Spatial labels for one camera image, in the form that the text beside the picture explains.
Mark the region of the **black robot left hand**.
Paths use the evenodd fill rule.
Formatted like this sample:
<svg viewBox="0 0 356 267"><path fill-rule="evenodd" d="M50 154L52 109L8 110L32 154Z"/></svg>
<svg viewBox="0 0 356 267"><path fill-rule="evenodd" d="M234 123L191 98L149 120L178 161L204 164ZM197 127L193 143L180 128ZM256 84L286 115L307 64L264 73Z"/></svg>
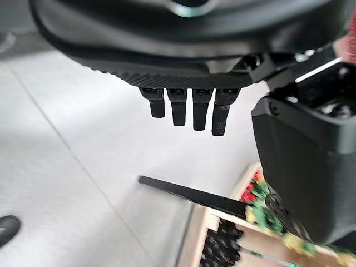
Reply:
<svg viewBox="0 0 356 267"><path fill-rule="evenodd" d="M333 43L354 1L30 1L55 48L138 87L153 117L172 103L194 129L225 133L242 88L265 81L252 110L267 206L294 235L355 250L355 65Z"/></svg>

